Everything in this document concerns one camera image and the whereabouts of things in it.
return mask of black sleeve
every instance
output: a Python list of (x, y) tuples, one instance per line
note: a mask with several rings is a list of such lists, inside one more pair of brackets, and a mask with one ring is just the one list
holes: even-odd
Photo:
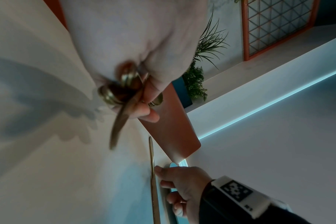
[(279, 207), (270, 206), (257, 219), (245, 212), (239, 205), (229, 199), (217, 188), (209, 183), (201, 196), (199, 209), (200, 224), (309, 224), (301, 217), (283, 210)]

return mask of person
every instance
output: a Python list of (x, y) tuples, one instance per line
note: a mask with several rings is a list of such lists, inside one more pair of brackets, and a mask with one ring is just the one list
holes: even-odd
[(175, 215), (188, 218), (190, 224), (309, 224), (285, 203), (228, 177), (213, 180), (198, 167), (156, 166), (154, 172), (161, 187), (177, 189), (168, 194), (167, 202)]
[[(158, 114), (147, 104), (189, 67), (206, 25), (207, 0), (60, 3), (73, 43), (98, 87), (117, 80), (115, 71), (126, 61), (150, 73), (143, 102), (131, 118), (157, 122)], [(200, 168), (156, 166), (155, 174), (162, 187), (177, 189), (167, 201), (191, 224), (308, 223), (283, 203), (227, 177), (212, 180)]]

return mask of qr code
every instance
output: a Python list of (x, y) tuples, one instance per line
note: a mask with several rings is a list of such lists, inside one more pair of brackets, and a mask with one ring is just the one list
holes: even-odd
[(223, 185), (221, 189), (225, 191), (229, 196), (231, 196), (237, 202), (243, 201), (243, 199), (245, 199), (251, 193), (253, 193), (252, 190), (246, 188), (245, 186), (237, 183), (234, 180)]

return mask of orange frame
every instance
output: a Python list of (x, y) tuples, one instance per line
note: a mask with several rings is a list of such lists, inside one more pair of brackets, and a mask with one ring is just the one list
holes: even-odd
[(308, 24), (305, 28), (302, 30), (299, 30), (295, 32), (294, 34), (276, 42), (273, 45), (268, 46), (267, 48), (257, 52), (256, 54), (253, 54), (252, 56), (249, 56), (249, 24), (248, 24), (248, 0), (242, 0), (242, 26), (243, 26), (243, 48), (244, 48), (244, 60), (248, 61), (250, 59), (255, 58), (256, 56), (265, 53), (266, 51), (282, 44), (288, 41), (291, 38), (294, 38), (295, 36), (309, 30), (312, 28), (315, 24), (316, 17), (317, 17), (317, 12), (318, 12), (318, 7), (319, 7), (319, 2), (320, 0), (314, 0), (313, 6), (312, 6), (312, 12), (311, 16), (309, 18)]

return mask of white table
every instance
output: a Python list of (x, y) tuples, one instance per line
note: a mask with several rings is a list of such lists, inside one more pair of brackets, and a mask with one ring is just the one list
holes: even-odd
[(149, 133), (110, 151), (114, 118), (45, 3), (0, 1), (0, 223), (153, 223)]

